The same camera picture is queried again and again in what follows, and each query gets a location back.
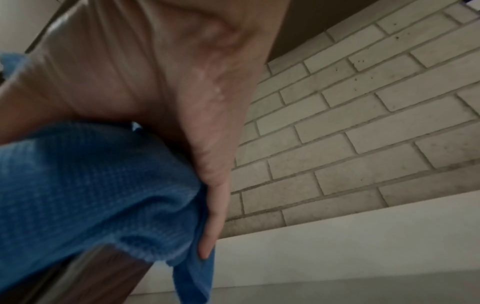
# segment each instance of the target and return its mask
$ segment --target skin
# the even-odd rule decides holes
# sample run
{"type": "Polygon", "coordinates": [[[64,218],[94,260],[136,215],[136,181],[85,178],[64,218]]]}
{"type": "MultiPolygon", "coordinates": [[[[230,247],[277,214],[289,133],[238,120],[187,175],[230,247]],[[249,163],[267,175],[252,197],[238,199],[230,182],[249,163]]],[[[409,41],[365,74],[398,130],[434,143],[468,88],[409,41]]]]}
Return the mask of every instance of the skin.
{"type": "Polygon", "coordinates": [[[248,105],[289,0],[89,0],[0,88],[0,144],[61,120],[136,121],[207,184],[207,258],[248,105]]]}

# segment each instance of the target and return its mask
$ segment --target brick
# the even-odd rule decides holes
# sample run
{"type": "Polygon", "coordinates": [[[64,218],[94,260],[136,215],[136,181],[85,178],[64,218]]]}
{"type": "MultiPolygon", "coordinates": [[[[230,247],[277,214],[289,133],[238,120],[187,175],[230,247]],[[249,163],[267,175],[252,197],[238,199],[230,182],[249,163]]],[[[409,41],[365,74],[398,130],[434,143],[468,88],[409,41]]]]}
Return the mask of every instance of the brick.
{"type": "Polygon", "coordinates": [[[347,194],[282,210],[287,226],[382,209],[374,190],[347,194]]]}
{"type": "Polygon", "coordinates": [[[271,72],[275,75],[299,62],[302,62],[332,44],[333,42],[330,38],[328,38],[325,33],[321,33],[285,55],[273,59],[268,63],[268,66],[270,67],[271,72]]]}
{"type": "Polygon", "coordinates": [[[327,32],[335,41],[339,41],[410,2],[412,0],[377,1],[366,9],[331,27],[327,32]]]}
{"type": "Polygon", "coordinates": [[[479,17],[477,13],[460,3],[445,9],[443,12],[460,23],[467,23],[479,17]]]}
{"type": "Polygon", "coordinates": [[[274,182],[242,193],[245,214],[285,206],[320,196],[311,174],[274,182]]]}
{"type": "Polygon", "coordinates": [[[308,58],[305,60],[305,65],[311,73],[316,72],[363,49],[383,37],[385,37],[385,35],[379,29],[375,26],[369,26],[328,49],[308,58]]]}
{"type": "Polygon", "coordinates": [[[328,104],[334,107],[418,71],[420,67],[413,59],[401,56],[324,90],[323,96],[328,104]]]}
{"type": "Polygon", "coordinates": [[[240,194],[230,196],[230,205],[228,205],[227,219],[242,215],[242,202],[240,201],[240,194]]]}
{"type": "Polygon", "coordinates": [[[427,68],[480,47],[480,21],[449,33],[412,52],[427,68]]]}
{"type": "Polygon", "coordinates": [[[458,96],[468,103],[478,114],[480,114],[480,86],[460,91],[458,96]]]}
{"type": "Polygon", "coordinates": [[[248,165],[231,172],[231,191],[256,186],[269,180],[269,170],[265,162],[248,165]]]}
{"type": "Polygon", "coordinates": [[[257,130],[255,128],[255,123],[249,123],[244,125],[242,134],[240,137],[240,144],[246,143],[247,141],[257,138],[257,130]]]}
{"type": "Polygon", "coordinates": [[[315,172],[325,195],[391,180],[429,167],[410,145],[401,145],[315,172]]]}
{"type": "Polygon", "coordinates": [[[320,91],[335,82],[354,75],[355,73],[355,70],[347,63],[347,61],[340,61],[331,67],[321,70],[320,72],[281,90],[281,96],[288,104],[310,95],[311,93],[320,91]]]}
{"type": "Polygon", "coordinates": [[[302,101],[289,105],[272,114],[260,118],[256,123],[260,135],[281,129],[291,123],[320,113],[329,107],[319,94],[312,95],[302,101]]]}
{"type": "Polygon", "coordinates": [[[354,102],[332,109],[295,125],[303,143],[348,129],[384,115],[388,111],[375,96],[362,97],[354,102]]]}
{"type": "Polygon", "coordinates": [[[257,85],[255,94],[253,95],[253,101],[270,95],[271,93],[278,91],[279,89],[284,88],[289,84],[306,77],[307,75],[308,73],[305,70],[305,67],[302,64],[298,64],[284,72],[281,72],[278,75],[270,77],[257,85]]]}
{"type": "Polygon", "coordinates": [[[357,70],[362,71],[390,57],[413,48],[427,40],[435,38],[457,26],[455,22],[442,15],[434,15],[400,33],[386,38],[371,47],[350,57],[357,70]]]}
{"type": "Polygon", "coordinates": [[[285,227],[280,211],[235,219],[225,223],[220,238],[285,227]]]}
{"type": "Polygon", "coordinates": [[[277,93],[270,95],[250,105],[245,121],[252,121],[281,107],[283,107],[283,104],[280,94],[277,93]]]}
{"type": "Polygon", "coordinates": [[[263,68],[263,72],[261,73],[261,75],[260,75],[260,80],[259,80],[258,82],[262,82],[262,81],[264,81],[264,80],[267,80],[268,78],[270,78],[270,76],[271,76],[271,75],[270,75],[270,71],[269,71],[269,69],[267,68],[267,66],[265,66],[265,67],[263,68]]]}
{"type": "Polygon", "coordinates": [[[293,129],[281,130],[240,146],[236,153],[236,164],[245,165],[298,145],[293,129]]]}
{"type": "Polygon", "coordinates": [[[364,153],[472,119],[475,119],[475,115],[460,101],[445,97],[347,131],[346,134],[356,151],[364,153]]]}
{"type": "Polygon", "coordinates": [[[391,34],[455,2],[457,0],[417,0],[383,18],[378,25],[391,34]]]}
{"type": "Polygon", "coordinates": [[[389,206],[480,190],[480,165],[380,187],[389,206]]]}
{"type": "Polygon", "coordinates": [[[480,158],[480,123],[416,142],[435,168],[480,158]]]}
{"type": "Polygon", "coordinates": [[[273,178],[280,178],[354,156],[347,139],[338,134],[268,160],[273,178]]]}
{"type": "Polygon", "coordinates": [[[395,111],[477,81],[480,81],[480,52],[381,90],[377,95],[390,111],[395,111]]]}

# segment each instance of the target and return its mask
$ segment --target white brick wall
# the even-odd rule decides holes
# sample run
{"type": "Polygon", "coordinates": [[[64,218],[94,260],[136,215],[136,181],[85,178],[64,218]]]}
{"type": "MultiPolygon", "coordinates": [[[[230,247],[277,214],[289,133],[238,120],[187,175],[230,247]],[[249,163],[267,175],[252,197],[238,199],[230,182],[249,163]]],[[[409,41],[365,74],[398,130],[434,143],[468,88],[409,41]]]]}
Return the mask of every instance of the white brick wall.
{"type": "Polygon", "coordinates": [[[479,190],[478,19],[380,0],[268,63],[223,236],[479,190]]]}

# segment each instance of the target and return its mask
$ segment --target white brick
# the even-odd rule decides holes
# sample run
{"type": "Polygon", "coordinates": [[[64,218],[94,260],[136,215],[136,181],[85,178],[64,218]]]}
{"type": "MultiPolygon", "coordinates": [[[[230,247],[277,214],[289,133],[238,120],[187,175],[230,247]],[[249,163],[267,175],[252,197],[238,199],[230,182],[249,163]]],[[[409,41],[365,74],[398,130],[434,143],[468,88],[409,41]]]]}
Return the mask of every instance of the white brick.
{"type": "Polygon", "coordinates": [[[380,192],[389,206],[408,204],[475,190],[480,190],[480,165],[380,187],[380,192]]]}
{"type": "Polygon", "coordinates": [[[377,95],[390,111],[395,111],[477,81],[480,81],[480,52],[381,90],[377,95]]]}
{"type": "Polygon", "coordinates": [[[265,67],[263,68],[263,72],[261,73],[261,75],[260,75],[260,80],[259,80],[258,82],[262,82],[262,81],[264,81],[264,80],[267,80],[268,78],[270,78],[270,76],[271,76],[271,75],[270,75],[270,71],[269,71],[269,69],[267,68],[267,66],[265,66],[265,67]]]}
{"type": "Polygon", "coordinates": [[[367,122],[388,113],[375,96],[354,102],[298,123],[295,128],[303,143],[367,122]]]}
{"type": "Polygon", "coordinates": [[[270,77],[257,85],[255,94],[253,96],[253,101],[270,95],[271,93],[278,91],[279,89],[284,88],[289,84],[306,77],[307,75],[308,73],[305,70],[305,67],[302,64],[298,64],[284,72],[281,72],[278,75],[270,77]]]}
{"type": "Polygon", "coordinates": [[[475,119],[453,97],[418,106],[347,131],[358,153],[378,149],[475,119]]]}
{"type": "Polygon", "coordinates": [[[241,166],[299,145],[293,129],[285,129],[240,146],[236,164],[241,166]]]}
{"type": "Polygon", "coordinates": [[[220,238],[255,233],[284,227],[280,211],[235,219],[225,223],[220,238]]]}
{"type": "Polygon", "coordinates": [[[283,104],[280,93],[270,95],[250,105],[246,114],[246,121],[252,121],[281,107],[283,107],[283,104]]]}
{"type": "Polygon", "coordinates": [[[419,70],[420,67],[413,59],[401,56],[340,82],[323,91],[323,95],[328,104],[334,107],[410,76],[419,70]]]}
{"type": "Polygon", "coordinates": [[[327,32],[335,41],[339,41],[410,2],[412,0],[377,1],[366,9],[331,27],[327,32]]]}
{"type": "Polygon", "coordinates": [[[341,135],[302,146],[268,160],[273,178],[280,178],[354,156],[347,139],[341,135]]]}
{"type": "Polygon", "coordinates": [[[417,0],[378,22],[387,33],[399,31],[457,0],[417,0]]]}
{"type": "Polygon", "coordinates": [[[479,32],[480,21],[474,22],[414,50],[412,55],[426,67],[432,67],[480,47],[479,32]]]}
{"type": "Polygon", "coordinates": [[[311,75],[308,78],[281,90],[281,96],[286,103],[299,100],[311,93],[320,91],[329,85],[355,74],[355,70],[347,63],[340,61],[331,67],[311,75]]]}
{"type": "Polygon", "coordinates": [[[302,101],[289,105],[281,110],[260,118],[256,123],[260,135],[281,129],[291,123],[320,113],[329,107],[319,94],[312,95],[302,101]]]}
{"type": "Polygon", "coordinates": [[[457,24],[443,15],[434,15],[400,33],[386,38],[350,57],[357,70],[362,71],[390,57],[437,37],[457,24]]]}
{"type": "Polygon", "coordinates": [[[231,191],[256,186],[269,180],[269,170],[265,162],[248,165],[231,172],[231,191]]]}
{"type": "Polygon", "coordinates": [[[382,39],[385,35],[376,27],[369,26],[339,43],[305,60],[310,72],[316,72],[346,56],[382,39]]]}
{"type": "Polygon", "coordinates": [[[308,40],[301,46],[297,47],[293,51],[286,53],[285,55],[273,59],[268,63],[271,72],[277,74],[303,60],[307,59],[311,55],[331,46],[333,42],[328,38],[325,33],[308,40]]]}
{"type": "Polygon", "coordinates": [[[242,134],[240,137],[240,144],[253,140],[258,137],[255,123],[249,123],[243,126],[242,134]]]}
{"type": "Polygon", "coordinates": [[[245,213],[267,210],[320,196],[317,182],[311,174],[261,186],[243,192],[245,213]]]}
{"type": "Polygon", "coordinates": [[[458,93],[477,113],[480,114],[480,86],[474,86],[458,93]]]}
{"type": "Polygon", "coordinates": [[[445,9],[444,12],[460,23],[467,23],[479,17],[477,13],[460,3],[445,9]]]}
{"type": "Polygon", "coordinates": [[[315,172],[325,195],[428,170],[410,145],[401,145],[315,172]]]}
{"type": "Polygon", "coordinates": [[[416,142],[435,168],[480,158],[480,123],[416,142]]]}
{"type": "Polygon", "coordinates": [[[228,206],[227,219],[242,215],[242,202],[240,201],[240,194],[230,196],[230,205],[228,206]]]}
{"type": "Polygon", "coordinates": [[[282,210],[287,226],[383,208],[375,191],[362,191],[282,210]]]}

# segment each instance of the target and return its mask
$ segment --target tiled wall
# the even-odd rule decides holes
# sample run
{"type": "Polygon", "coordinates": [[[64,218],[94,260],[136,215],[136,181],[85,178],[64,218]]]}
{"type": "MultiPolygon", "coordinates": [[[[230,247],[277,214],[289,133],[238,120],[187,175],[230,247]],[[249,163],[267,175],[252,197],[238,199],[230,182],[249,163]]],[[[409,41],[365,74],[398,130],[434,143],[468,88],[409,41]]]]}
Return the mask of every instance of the tiled wall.
{"type": "Polygon", "coordinates": [[[223,236],[480,189],[480,20],[380,0],[268,63],[223,236]]]}

